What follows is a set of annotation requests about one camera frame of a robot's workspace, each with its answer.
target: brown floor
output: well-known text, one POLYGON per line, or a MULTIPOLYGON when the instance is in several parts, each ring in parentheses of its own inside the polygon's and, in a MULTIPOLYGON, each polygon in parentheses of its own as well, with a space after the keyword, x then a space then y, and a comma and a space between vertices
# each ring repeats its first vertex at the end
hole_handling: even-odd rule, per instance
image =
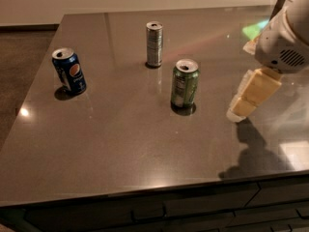
MULTIPOLYGON (((54 34, 0 32, 0 151, 54 34)), ((0 232, 10 231, 0 225, 0 232)))

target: can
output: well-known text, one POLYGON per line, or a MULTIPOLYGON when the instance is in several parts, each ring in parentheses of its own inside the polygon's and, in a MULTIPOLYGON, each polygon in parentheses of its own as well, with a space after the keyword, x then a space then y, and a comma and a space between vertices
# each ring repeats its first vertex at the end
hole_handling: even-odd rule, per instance
POLYGON ((78 95, 86 90, 86 81, 78 57, 71 48, 59 48, 52 53, 52 63, 66 92, 78 95))
POLYGON ((182 59, 173 69, 171 103, 177 107, 190 107, 194 104, 199 78, 199 66, 191 59, 182 59))
POLYGON ((147 65, 160 67, 162 65, 163 25, 158 21, 146 24, 147 65))

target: can lid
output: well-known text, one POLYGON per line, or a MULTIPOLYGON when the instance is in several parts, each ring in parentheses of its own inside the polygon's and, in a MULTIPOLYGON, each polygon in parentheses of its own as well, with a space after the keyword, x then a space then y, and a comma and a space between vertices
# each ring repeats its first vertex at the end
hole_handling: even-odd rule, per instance
POLYGON ((163 25, 158 21, 150 21, 146 24, 146 27, 151 30, 160 30, 163 28, 163 25))
POLYGON ((199 65, 191 59, 182 59, 176 63, 176 68, 182 73, 194 73, 199 69, 199 65))
POLYGON ((74 51, 71 48, 63 47, 56 49, 52 53, 54 59, 68 59, 74 54, 74 51))

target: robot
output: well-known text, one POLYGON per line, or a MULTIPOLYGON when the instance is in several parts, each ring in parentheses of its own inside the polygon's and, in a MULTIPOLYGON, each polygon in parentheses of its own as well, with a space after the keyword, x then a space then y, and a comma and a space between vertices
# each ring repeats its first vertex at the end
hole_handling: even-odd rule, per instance
POLYGON ((230 103, 226 115, 235 123, 271 97, 280 88, 284 74, 308 66, 309 0, 278 0, 262 33, 243 49, 262 66, 245 74, 230 103))

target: speaker grille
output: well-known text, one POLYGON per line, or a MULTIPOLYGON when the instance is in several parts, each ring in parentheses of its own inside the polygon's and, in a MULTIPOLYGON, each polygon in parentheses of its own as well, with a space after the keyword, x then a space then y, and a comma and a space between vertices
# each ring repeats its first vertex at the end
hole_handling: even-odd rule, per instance
POLYGON ((305 63, 305 58, 293 50, 283 50, 280 52, 280 59, 289 66, 296 67, 305 63))

